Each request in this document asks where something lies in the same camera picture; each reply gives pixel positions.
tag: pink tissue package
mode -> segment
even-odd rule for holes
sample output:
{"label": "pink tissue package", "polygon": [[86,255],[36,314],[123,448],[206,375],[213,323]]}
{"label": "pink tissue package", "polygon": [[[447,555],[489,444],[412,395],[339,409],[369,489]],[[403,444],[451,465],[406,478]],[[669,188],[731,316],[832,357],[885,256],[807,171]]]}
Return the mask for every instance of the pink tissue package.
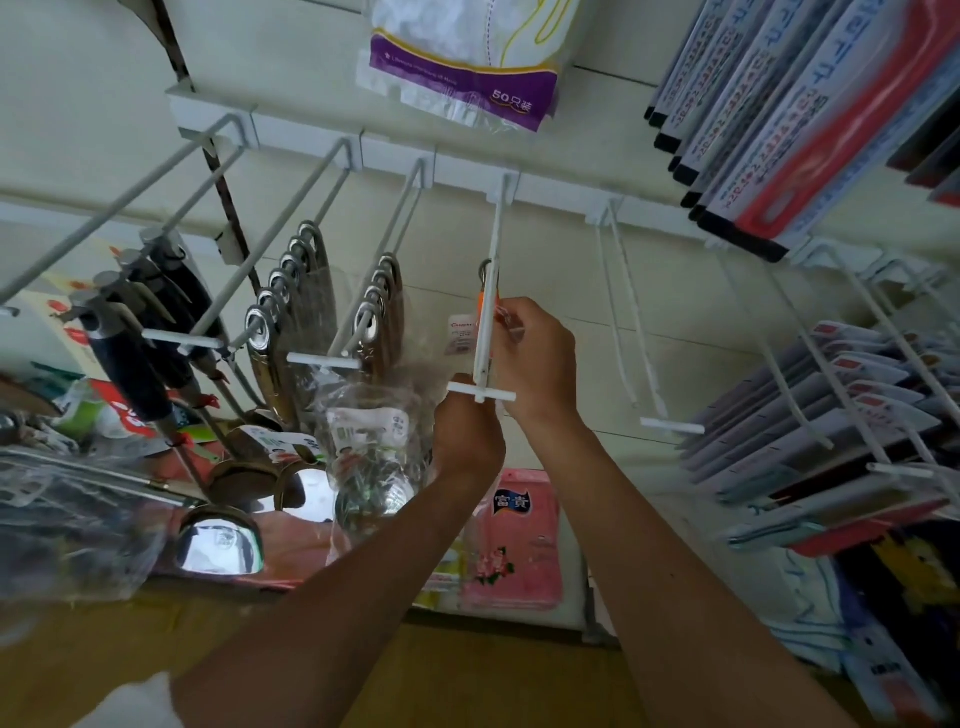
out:
{"label": "pink tissue package", "polygon": [[557,537],[560,504],[544,471],[505,470],[468,527],[467,606],[553,609],[564,598]]}

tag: yellow wooden floor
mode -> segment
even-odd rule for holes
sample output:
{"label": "yellow wooden floor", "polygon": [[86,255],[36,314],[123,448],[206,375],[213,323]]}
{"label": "yellow wooden floor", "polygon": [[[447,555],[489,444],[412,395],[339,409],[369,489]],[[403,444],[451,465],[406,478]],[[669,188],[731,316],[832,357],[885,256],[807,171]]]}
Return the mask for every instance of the yellow wooden floor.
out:
{"label": "yellow wooden floor", "polygon": [[[68,726],[122,683],[184,671],[267,601],[148,585],[124,604],[51,607],[0,650],[0,726]],[[619,652],[404,624],[345,725],[644,724]]]}

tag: black package end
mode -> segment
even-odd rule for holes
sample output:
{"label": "black package end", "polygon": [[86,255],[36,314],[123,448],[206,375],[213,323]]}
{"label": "black package end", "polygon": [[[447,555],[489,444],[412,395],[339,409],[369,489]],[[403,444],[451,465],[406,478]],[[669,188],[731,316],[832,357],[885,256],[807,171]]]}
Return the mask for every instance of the black package end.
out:
{"label": "black package end", "polygon": [[716,235],[728,243],[733,243],[737,248],[742,248],[747,253],[753,253],[768,263],[779,263],[789,253],[782,245],[766,238],[750,235],[727,218],[720,217],[712,212],[704,212],[697,220],[697,225],[700,230]]}
{"label": "black package end", "polygon": [[702,197],[703,195],[699,192],[687,192],[680,202],[680,207],[683,209],[691,209],[692,207],[696,207],[697,203],[700,202],[700,198]]}
{"label": "black package end", "polygon": [[667,136],[665,133],[657,134],[654,139],[654,146],[661,152],[668,152],[671,155],[677,154],[680,149],[681,141],[676,136]]}
{"label": "black package end", "polygon": [[690,169],[684,164],[679,165],[677,171],[673,173],[673,179],[687,187],[692,187],[698,177],[700,177],[700,173],[697,170]]}

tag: white label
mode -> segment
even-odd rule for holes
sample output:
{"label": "white label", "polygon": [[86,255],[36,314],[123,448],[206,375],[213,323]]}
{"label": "white label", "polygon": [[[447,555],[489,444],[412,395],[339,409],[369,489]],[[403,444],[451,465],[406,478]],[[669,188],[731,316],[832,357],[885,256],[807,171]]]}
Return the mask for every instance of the white label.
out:
{"label": "white label", "polygon": [[324,459],[320,445],[312,435],[304,435],[299,432],[273,432],[266,427],[256,425],[243,425],[240,429],[267,451],[271,462],[280,463],[289,460],[291,457],[299,459],[300,456],[294,449],[296,445],[303,445],[309,448],[314,457],[319,460]]}
{"label": "white label", "polygon": [[410,417],[403,410],[391,407],[329,409],[326,421],[338,455],[344,450],[367,445],[401,449],[410,438]]}
{"label": "white label", "polygon": [[451,316],[446,325],[446,356],[472,353],[477,348],[476,316],[461,314]]}

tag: white mounting rail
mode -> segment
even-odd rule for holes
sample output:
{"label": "white mounting rail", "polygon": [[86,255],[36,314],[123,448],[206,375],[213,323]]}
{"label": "white mounting rail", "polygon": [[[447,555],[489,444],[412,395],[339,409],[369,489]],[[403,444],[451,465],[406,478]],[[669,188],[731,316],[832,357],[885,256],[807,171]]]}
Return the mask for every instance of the white mounting rail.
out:
{"label": "white mounting rail", "polygon": [[[418,159],[428,155],[430,162],[424,169],[424,187],[431,187],[435,183],[481,192],[487,195],[492,203],[496,201],[495,192],[492,191],[498,189],[503,179],[504,169],[511,167],[510,164],[487,164],[442,153],[436,148],[429,149],[413,143],[392,141],[382,136],[365,133],[362,129],[344,130],[295,121],[264,107],[232,105],[220,98],[194,93],[183,85],[168,90],[167,98],[174,119],[181,129],[200,132],[225,114],[233,114],[242,120],[246,143],[257,149],[274,148],[322,158],[340,139],[346,137],[349,156],[341,152],[337,162],[339,166],[349,164],[353,171],[375,169],[405,176]],[[225,129],[222,135],[231,136],[234,142],[244,143],[234,127]],[[700,241],[709,239],[706,232],[690,222],[687,210],[681,207],[629,195],[619,196],[609,189],[588,187],[529,172],[515,171],[514,174],[516,179],[512,181],[507,191],[508,205],[517,201],[551,207],[583,215],[595,225],[598,222],[598,211],[606,210],[611,197],[616,196],[620,200],[616,211],[616,221],[620,225],[645,228]],[[868,270],[886,255],[880,248],[814,237],[792,251],[787,256],[787,260],[795,265],[836,268],[835,260],[831,255],[806,254],[810,251],[822,251],[825,247],[833,249],[855,273]],[[925,276],[927,269],[933,267],[932,263],[918,257],[902,256],[901,259],[921,276]],[[884,277],[901,284],[910,283],[904,271],[896,266],[885,270]]]}

